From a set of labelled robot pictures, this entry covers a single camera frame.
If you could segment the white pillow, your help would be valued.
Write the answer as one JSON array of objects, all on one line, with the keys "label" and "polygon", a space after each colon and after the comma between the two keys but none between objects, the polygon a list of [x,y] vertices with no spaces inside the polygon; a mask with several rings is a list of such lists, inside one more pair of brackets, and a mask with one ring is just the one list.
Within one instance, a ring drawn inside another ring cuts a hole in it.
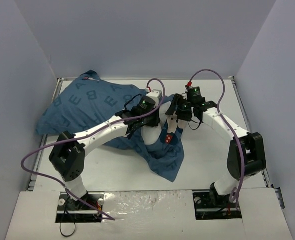
[{"label": "white pillow", "polygon": [[156,127],[144,126],[141,135],[146,146],[152,146],[160,140],[166,145],[175,146],[181,139],[186,122],[177,119],[175,115],[166,115],[171,102],[163,104],[159,109],[160,123]]}]

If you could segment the blue cartoon letter pillowcase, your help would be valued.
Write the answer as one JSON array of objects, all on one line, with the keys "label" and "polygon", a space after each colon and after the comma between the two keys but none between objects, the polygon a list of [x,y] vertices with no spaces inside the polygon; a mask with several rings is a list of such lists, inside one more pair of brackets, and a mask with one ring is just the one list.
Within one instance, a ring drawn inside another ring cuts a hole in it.
[{"label": "blue cartoon letter pillowcase", "polygon": [[[123,110],[125,103],[134,96],[137,96],[134,99],[136,106],[140,101],[139,94],[147,93],[132,84],[104,81],[95,71],[89,70],[76,78],[49,106],[38,120],[35,132],[41,130],[48,135],[59,135],[65,131],[76,134],[89,130]],[[163,104],[172,103],[173,98],[173,95],[166,96]],[[185,157],[181,137],[174,146],[160,140],[153,145],[145,145],[141,130],[137,130],[131,139],[119,137],[107,142],[106,146],[134,150],[154,173],[174,182]]]}]

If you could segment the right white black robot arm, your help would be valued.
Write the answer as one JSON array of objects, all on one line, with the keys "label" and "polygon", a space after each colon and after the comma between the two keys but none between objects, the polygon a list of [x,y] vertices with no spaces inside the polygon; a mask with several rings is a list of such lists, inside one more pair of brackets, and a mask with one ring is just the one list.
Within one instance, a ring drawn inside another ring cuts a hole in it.
[{"label": "right white black robot arm", "polygon": [[226,201],[235,203],[244,181],[266,169],[264,140],[223,114],[213,101],[206,101],[199,87],[186,87],[185,94],[176,93],[165,113],[170,121],[189,123],[193,117],[211,127],[228,145],[227,172],[209,188],[210,203],[216,207]]}]

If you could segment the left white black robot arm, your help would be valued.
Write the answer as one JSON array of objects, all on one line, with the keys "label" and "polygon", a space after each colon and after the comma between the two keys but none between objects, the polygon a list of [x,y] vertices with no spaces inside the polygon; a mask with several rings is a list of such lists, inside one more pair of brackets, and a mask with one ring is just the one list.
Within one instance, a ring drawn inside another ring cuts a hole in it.
[{"label": "left white black robot arm", "polygon": [[145,117],[133,120],[130,118],[153,111],[161,99],[162,93],[154,90],[142,96],[139,104],[131,110],[124,109],[96,127],[75,134],[65,131],[59,135],[57,145],[52,149],[49,160],[70,191],[72,206],[76,209],[83,209],[88,203],[88,191],[81,177],[86,156],[114,139],[130,139],[142,127],[157,127],[160,123],[158,110]]}]

